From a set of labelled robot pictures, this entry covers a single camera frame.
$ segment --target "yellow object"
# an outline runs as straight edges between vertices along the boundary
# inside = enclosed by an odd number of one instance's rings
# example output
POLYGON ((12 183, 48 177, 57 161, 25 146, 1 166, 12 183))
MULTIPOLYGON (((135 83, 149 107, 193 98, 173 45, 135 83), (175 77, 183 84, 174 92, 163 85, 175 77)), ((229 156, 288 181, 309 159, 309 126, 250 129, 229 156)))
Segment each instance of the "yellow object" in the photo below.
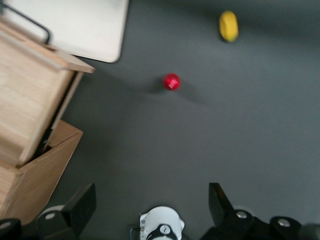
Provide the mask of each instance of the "yellow object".
POLYGON ((237 39, 238 21, 236 15, 232 11, 224 11, 219 18, 219 29, 221 36, 227 42, 233 42, 237 39))

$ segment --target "white board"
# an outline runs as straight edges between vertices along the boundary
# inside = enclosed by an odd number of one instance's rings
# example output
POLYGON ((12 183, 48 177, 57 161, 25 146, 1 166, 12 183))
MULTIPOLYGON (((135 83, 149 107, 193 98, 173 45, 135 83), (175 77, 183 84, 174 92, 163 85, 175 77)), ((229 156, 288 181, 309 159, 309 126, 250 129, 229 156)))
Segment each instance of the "white board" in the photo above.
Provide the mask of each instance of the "white board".
MULTIPOLYGON (((129 0, 6 0, 8 5, 46 26, 51 43, 70 54, 113 63, 120 57, 129 0)), ((45 34, 9 10, 13 22, 39 37, 45 34)))

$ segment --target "white robot part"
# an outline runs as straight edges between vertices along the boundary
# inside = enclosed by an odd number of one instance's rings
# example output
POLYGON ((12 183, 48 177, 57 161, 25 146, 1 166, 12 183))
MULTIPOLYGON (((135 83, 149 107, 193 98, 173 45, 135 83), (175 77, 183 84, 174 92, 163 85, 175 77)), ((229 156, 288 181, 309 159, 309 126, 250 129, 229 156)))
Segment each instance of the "white robot part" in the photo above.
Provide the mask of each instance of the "white robot part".
POLYGON ((181 240, 185 222, 170 207, 158 206, 140 217, 140 240, 181 240))

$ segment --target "wooden panel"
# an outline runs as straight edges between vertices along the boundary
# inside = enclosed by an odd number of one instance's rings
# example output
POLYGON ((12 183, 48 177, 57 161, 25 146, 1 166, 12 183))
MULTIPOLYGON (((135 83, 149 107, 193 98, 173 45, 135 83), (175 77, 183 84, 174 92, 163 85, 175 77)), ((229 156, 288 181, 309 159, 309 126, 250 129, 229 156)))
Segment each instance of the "wooden panel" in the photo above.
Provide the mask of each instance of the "wooden panel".
POLYGON ((16 176, 17 175, 14 172, 9 171, 7 167, 0 165, 0 210, 2 209, 7 195, 15 182, 16 176))
POLYGON ((0 17, 0 30, 21 41, 25 46, 50 59, 62 68, 85 73, 93 73, 95 71, 94 67, 60 48, 53 45, 42 44, 37 36, 3 17, 0 17))
POLYGON ((75 133, 20 168, 22 179, 3 204, 3 218, 19 218, 22 224, 26 224, 40 213, 48 203, 81 136, 81 131, 75 133))
POLYGON ((49 140, 49 146, 51 148, 54 148, 55 146, 59 145, 78 132, 82 133, 82 131, 75 128, 74 126, 71 126, 65 121, 60 120, 52 134, 52 137, 49 140))
POLYGON ((0 31, 0 158, 22 166, 33 155, 73 71, 58 69, 0 31))

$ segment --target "wooden box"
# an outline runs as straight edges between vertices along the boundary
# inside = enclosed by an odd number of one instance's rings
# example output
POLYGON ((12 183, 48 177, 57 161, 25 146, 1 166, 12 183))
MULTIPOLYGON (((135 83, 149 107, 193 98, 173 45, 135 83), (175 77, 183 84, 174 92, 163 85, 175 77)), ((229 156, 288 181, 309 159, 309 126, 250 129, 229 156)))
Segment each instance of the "wooden box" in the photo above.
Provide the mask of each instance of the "wooden box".
POLYGON ((46 153, 21 168, 0 161, 0 219, 19 218, 26 224, 41 212, 82 134, 60 121, 46 153))
POLYGON ((0 17, 0 160, 40 156, 84 72, 94 68, 0 17))
POLYGON ((82 136, 60 119, 93 71, 0 16, 0 219, 26 224, 48 203, 82 136))

